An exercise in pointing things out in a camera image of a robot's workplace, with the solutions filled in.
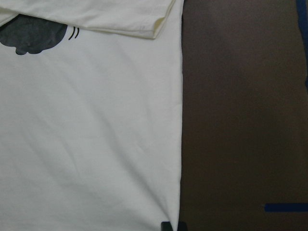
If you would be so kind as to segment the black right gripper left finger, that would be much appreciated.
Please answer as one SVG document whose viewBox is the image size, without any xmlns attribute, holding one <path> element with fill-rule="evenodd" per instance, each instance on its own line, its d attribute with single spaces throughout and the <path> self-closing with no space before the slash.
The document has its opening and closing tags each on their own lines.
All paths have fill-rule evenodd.
<svg viewBox="0 0 308 231">
<path fill-rule="evenodd" d="M 161 231 L 173 231 L 170 221 L 161 222 Z"/>
</svg>

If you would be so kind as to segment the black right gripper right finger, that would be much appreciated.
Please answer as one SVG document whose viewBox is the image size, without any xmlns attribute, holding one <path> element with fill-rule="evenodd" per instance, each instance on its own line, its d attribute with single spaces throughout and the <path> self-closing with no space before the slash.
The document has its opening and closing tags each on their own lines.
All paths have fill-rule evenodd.
<svg viewBox="0 0 308 231">
<path fill-rule="evenodd" d="M 179 221 L 177 231 L 187 231 L 187 224 L 184 221 Z"/>
</svg>

